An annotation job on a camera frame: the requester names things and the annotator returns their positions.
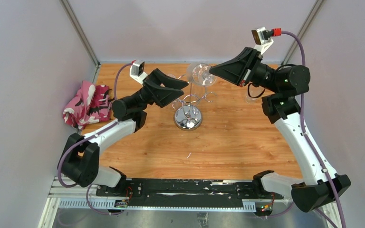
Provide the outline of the chrome wine glass rack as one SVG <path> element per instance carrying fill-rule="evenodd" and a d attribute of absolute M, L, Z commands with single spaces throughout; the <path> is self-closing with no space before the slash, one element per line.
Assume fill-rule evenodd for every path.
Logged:
<path fill-rule="evenodd" d="M 187 81 L 188 86 L 183 89 L 184 94 L 171 103 L 174 123 L 184 131 L 196 130 L 203 121 L 200 104 L 211 103 L 216 96 L 210 91 L 216 77 L 206 73 L 205 76 L 195 76 L 193 79 L 187 75 L 178 76 L 177 79 Z"/>

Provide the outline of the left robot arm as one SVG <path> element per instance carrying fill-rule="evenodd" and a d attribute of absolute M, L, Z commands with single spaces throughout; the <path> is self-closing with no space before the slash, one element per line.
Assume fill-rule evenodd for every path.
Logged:
<path fill-rule="evenodd" d="M 99 165 L 101 153 L 144 126 L 148 105 L 164 108 L 182 96 L 188 86 L 187 81 L 170 77 L 157 68 L 149 74 L 143 70 L 138 74 L 131 72 L 130 77 L 142 87 L 130 96 L 113 101 L 113 121 L 86 135 L 69 136 L 57 166 L 58 181 L 63 187 L 104 185 L 113 195 L 122 196 L 127 186 L 121 180 L 123 173 Z"/>

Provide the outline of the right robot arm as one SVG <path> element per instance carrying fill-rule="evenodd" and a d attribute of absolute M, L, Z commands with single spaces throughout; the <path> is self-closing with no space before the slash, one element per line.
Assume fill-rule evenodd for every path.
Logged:
<path fill-rule="evenodd" d="M 296 100 L 309 90 L 310 71 L 306 66 L 288 64 L 273 69 L 262 63 L 262 55 L 253 48 L 244 48 L 235 58 L 212 66 L 209 70 L 234 85 L 253 85 L 271 92 L 262 97 L 262 110 L 285 138 L 302 178 L 277 174 L 272 170 L 253 177 L 253 194 L 265 198 L 271 192 L 289 197 L 303 212 L 310 212 L 334 202 L 351 185 L 349 177 L 339 174 L 326 160 L 306 124 Z"/>

